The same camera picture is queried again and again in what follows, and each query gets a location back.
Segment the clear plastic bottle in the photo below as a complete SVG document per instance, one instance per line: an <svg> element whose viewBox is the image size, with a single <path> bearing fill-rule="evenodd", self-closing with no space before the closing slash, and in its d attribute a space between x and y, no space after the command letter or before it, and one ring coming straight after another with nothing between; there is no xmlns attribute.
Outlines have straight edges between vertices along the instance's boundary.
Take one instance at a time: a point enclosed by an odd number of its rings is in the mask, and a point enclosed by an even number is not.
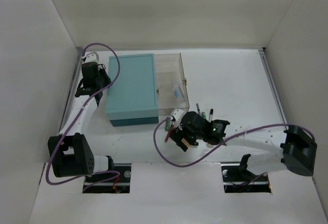
<svg viewBox="0 0 328 224"><path fill-rule="evenodd" d="M173 82L173 93L177 102L181 103L185 101L185 96L183 94L182 88L176 82Z"/></svg>

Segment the beige foundation bottle black cap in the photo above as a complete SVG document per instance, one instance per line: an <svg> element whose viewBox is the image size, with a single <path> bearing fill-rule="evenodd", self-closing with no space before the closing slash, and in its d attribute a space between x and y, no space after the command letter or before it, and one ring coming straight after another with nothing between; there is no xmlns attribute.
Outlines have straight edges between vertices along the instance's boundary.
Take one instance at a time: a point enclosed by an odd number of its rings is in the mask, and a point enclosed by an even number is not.
<svg viewBox="0 0 328 224"><path fill-rule="evenodd" d="M198 147L199 143L197 141L187 141L186 139L182 139L181 142L188 148L196 148Z"/></svg>

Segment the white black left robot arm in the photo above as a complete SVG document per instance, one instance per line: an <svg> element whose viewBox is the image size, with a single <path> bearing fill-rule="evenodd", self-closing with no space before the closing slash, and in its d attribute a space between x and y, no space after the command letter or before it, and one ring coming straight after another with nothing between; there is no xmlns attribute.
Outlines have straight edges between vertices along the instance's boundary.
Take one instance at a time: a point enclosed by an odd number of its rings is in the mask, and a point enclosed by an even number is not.
<svg viewBox="0 0 328 224"><path fill-rule="evenodd" d="M97 173L103 182L110 182L115 176L113 159L95 156L84 133L103 96L100 90L111 80L96 60L83 63L81 73L82 79L77 86L69 118L59 134L48 140L53 173L56 177Z"/></svg>

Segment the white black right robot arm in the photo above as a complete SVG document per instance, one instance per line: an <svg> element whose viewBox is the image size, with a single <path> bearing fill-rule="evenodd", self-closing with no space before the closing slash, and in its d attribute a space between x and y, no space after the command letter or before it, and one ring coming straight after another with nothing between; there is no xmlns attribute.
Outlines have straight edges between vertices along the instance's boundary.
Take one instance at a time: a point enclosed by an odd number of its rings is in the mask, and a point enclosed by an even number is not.
<svg viewBox="0 0 328 224"><path fill-rule="evenodd" d="M170 120L174 128L170 138L183 151L199 145L238 146L263 151L254 155L245 154L240 160L238 175L242 180L251 180L264 172L289 170L301 176L313 176L317 151L314 135L306 128L297 125L272 124L256 129L237 128L235 134L227 137L227 120L209 121L200 114L175 109Z"/></svg>

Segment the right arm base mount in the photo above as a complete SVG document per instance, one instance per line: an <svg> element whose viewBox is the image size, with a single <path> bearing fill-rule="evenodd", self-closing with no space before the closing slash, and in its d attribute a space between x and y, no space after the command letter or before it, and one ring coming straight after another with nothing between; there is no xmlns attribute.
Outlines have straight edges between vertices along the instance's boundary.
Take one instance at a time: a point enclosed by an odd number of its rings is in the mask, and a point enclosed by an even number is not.
<svg viewBox="0 0 328 224"><path fill-rule="evenodd" d="M248 171L250 154L242 157L240 162L221 164L223 189L225 193L271 193L267 173L254 174Z"/></svg>

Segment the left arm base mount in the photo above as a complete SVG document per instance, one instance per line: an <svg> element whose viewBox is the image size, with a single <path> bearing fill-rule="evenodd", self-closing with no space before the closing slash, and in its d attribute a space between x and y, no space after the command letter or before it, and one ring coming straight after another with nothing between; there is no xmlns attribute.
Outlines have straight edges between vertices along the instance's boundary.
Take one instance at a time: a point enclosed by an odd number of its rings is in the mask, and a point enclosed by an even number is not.
<svg viewBox="0 0 328 224"><path fill-rule="evenodd" d="M104 173L85 177L83 193L126 194L130 193L131 164L115 164L115 171L120 173Z"/></svg>

